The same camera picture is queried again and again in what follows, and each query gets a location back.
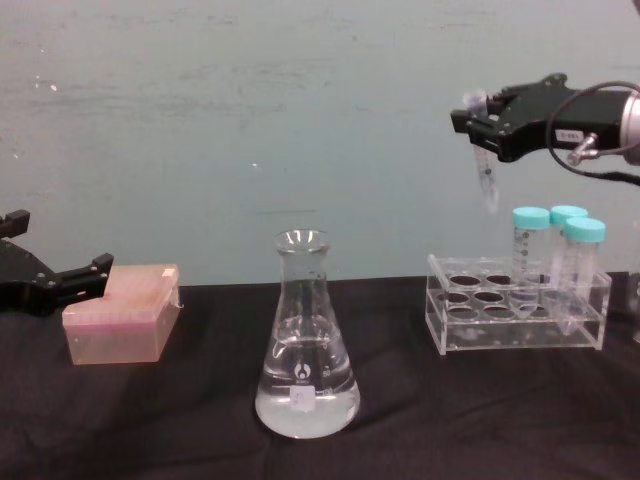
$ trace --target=clear liquid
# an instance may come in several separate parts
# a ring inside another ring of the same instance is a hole
[[[306,392],[294,398],[292,386]],[[317,438],[344,428],[360,393],[340,331],[324,317],[285,319],[274,328],[256,396],[256,412],[271,430]]]

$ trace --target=pipette tip box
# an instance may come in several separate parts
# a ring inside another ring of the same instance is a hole
[[[74,364],[155,362],[180,313],[176,265],[114,266],[104,296],[62,312]]]

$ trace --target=glass flask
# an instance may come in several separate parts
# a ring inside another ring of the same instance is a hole
[[[291,230],[276,236],[282,287],[264,360],[256,412],[293,438],[324,437],[355,417],[360,392],[327,291],[327,235]]]

